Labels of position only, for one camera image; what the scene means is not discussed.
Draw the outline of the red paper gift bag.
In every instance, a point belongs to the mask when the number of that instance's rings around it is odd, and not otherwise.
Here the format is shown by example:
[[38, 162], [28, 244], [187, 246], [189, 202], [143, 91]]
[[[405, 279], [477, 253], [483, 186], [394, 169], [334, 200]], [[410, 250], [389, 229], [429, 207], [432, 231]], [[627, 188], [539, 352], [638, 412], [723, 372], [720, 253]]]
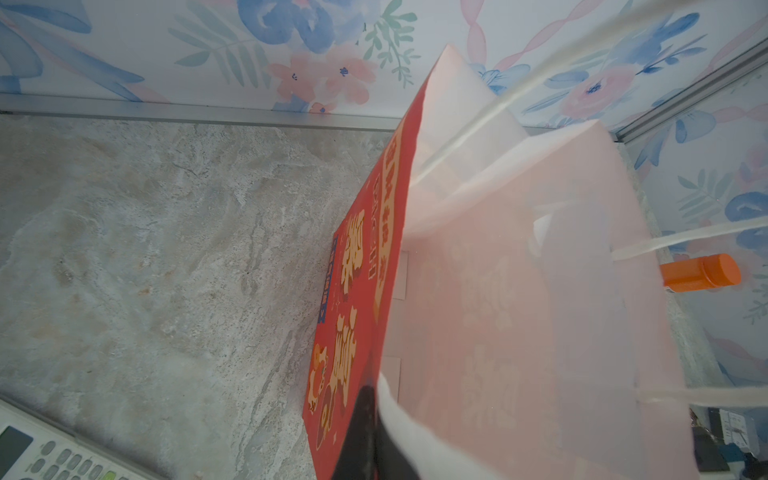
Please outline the red paper gift bag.
[[303, 420], [331, 479], [358, 392], [373, 479], [695, 479], [693, 405], [767, 390], [686, 384], [658, 250], [598, 121], [530, 135], [510, 106], [675, 8], [649, 1], [494, 95], [447, 46], [336, 231]]

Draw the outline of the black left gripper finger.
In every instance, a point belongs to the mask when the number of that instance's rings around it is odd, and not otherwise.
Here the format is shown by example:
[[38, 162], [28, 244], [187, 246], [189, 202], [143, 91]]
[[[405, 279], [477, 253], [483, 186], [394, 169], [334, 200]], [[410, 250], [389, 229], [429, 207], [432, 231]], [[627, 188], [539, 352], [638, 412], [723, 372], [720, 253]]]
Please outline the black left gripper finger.
[[365, 385], [357, 400], [332, 480], [371, 480], [375, 477], [376, 393]]

